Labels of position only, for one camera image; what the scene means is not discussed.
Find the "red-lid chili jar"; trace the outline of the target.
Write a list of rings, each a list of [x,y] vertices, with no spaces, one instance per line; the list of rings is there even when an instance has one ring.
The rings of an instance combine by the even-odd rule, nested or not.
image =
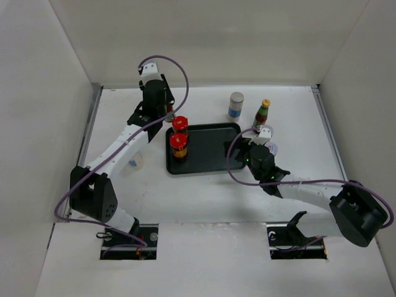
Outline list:
[[[169,139],[173,157],[177,161],[183,161],[187,158],[188,139],[182,133],[173,133]]]
[[[175,133],[188,137],[188,119],[184,116],[176,116],[172,120],[172,128]]]

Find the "red-lid chili jar front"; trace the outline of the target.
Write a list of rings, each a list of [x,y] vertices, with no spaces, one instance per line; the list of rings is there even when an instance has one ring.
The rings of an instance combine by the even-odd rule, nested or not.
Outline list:
[[[187,158],[188,139],[182,133],[173,133],[169,139],[173,157],[177,161],[183,161]]]

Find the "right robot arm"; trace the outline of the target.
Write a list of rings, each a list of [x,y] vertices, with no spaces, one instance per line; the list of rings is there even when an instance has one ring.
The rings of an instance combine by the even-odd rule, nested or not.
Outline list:
[[[288,240],[303,244],[314,236],[342,236],[365,248],[377,232],[391,221],[378,200],[357,181],[310,181],[291,174],[275,164],[275,156],[264,145],[240,137],[226,142],[225,156],[238,151],[236,160],[243,162],[266,194],[280,199],[298,200],[324,210],[322,215],[299,211],[289,222]]]

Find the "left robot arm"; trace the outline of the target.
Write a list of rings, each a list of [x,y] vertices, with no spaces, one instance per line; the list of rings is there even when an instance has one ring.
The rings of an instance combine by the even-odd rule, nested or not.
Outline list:
[[[127,120],[118,138],[95,161],[85,168],[71,171],[70,187],[83,183],[69,196],[69,206],[97,222],[118,231],[124,246],[135,245],[139,239],[139,221],[118,204],[112,180],[133,156],[151,142],[163,123],[155,121],[166,115],[166,106],[174,97],[163,74],[144,75],[139,82],[142,101]]]

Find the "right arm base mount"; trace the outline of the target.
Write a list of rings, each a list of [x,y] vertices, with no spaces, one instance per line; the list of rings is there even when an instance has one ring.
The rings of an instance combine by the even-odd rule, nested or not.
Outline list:
[[[269,253],[272,260],[327,260],[323,236],[305,237],[297,228],[307,211],[298,212],[288,222],[267,224]]]

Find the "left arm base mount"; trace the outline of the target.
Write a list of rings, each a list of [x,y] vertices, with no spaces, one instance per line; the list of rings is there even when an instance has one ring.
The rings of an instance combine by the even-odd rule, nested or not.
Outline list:
[[[105,228],[98,232],[96,238],[101,240],[101,260],[156,260],[159,238],[159,224],[143,224],[139,227],[137,235],[142,244],[135,239],[121,235],[111,229]]]

